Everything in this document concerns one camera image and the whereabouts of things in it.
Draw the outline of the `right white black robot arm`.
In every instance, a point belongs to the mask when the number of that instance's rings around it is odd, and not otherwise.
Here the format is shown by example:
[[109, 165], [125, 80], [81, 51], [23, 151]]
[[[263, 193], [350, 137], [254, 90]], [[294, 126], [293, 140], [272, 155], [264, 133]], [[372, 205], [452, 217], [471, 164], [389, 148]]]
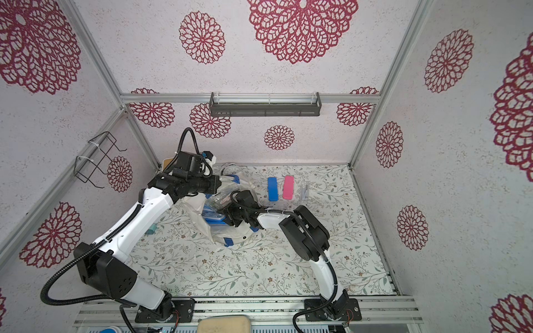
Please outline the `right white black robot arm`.
[[319, 298], [304, 301], [304, 309], [292, 317], [297, 332], [298, 319], [307, 321], [344, 321], [344, 330], [353, 321], [362, 320], [359, 303], [342, 287], [330, 255], [330, 234], [304, 205], [295, 210], [262, 207], [251, 191], [232, 191], [230, 217], [261, 230], [280, 230], [297, 255], [308, 262], [319, 285]]

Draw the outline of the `blue plastic box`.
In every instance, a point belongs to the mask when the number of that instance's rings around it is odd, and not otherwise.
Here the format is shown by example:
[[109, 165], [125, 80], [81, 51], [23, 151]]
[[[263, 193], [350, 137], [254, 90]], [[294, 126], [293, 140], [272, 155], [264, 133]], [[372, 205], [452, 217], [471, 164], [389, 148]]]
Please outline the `blue plastic box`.
[[268, 199], [271, 202], [276, 202], [279, 200], [278, 194], [278, 180], [276, 177], [268, 177], [267, 179], [267, 192]]

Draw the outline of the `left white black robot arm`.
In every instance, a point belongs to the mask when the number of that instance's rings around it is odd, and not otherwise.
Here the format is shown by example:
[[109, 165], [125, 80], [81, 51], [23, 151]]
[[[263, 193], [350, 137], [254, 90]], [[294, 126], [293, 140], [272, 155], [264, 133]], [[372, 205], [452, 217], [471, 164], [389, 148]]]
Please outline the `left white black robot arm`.
[[[88, 301], [113, 300], [122, 307], [137, 306], [141, 313], [158, 322], [168, 322], [175, 315], [172, 295], [141, 279], [128, 264], [130, 252], [159, 217], [183, 198], [216, 194], [221, 186], [212, 167], [215, 156], [209, 151], [183, 151], [186, 128], [171, 162], [140, 190], [137, 202], [113, 226], [93, 243], [80, 243], [74, 259], [44, 284], [40, 300], [45, 305], [67, 306]], [[55, 299], [51, 287], [70, 269], [77, 268], [81, 281], [98, 291], [97, 295]]]

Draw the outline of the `pink plastic pencil case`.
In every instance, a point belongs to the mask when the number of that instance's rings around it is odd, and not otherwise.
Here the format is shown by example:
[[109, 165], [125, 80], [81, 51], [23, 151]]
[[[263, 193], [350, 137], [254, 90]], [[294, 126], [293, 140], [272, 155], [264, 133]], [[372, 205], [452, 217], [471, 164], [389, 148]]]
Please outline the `pink plastic pencil case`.
[[285, 176], [283, 184], [283, 198], [291, 201], [294, 197], [294, 176]]

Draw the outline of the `white canvas cartoon tote bag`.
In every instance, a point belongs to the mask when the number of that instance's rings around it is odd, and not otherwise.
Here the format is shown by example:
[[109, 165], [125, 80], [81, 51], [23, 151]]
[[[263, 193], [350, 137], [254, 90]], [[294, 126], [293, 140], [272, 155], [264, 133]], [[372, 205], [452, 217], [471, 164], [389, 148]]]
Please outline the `white canvas cartoon tote bag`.
[[225, 247], [240, 244], [258, 233], [258, 227], [252, 227], [241, 219], [231, 219], [230, 193], [237, 190], [249, 190], [257, 198], [255, 186], [240, 174], [221, 176], [221, 187], [216, 194], [198, 194], [184, 198], [181, 203], [192, 223], [211, 242]]

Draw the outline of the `clear plastic compass set case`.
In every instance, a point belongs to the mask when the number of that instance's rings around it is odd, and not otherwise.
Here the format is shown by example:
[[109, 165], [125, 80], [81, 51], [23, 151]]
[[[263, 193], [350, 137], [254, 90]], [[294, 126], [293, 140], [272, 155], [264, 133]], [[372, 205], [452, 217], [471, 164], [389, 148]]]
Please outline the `clear plastic compass set case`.
[[304, 182], [300, 187], [300, 203], [304, 204], [307, 202], [308, 197], [310, 195], [310, 184], [308, 182]]

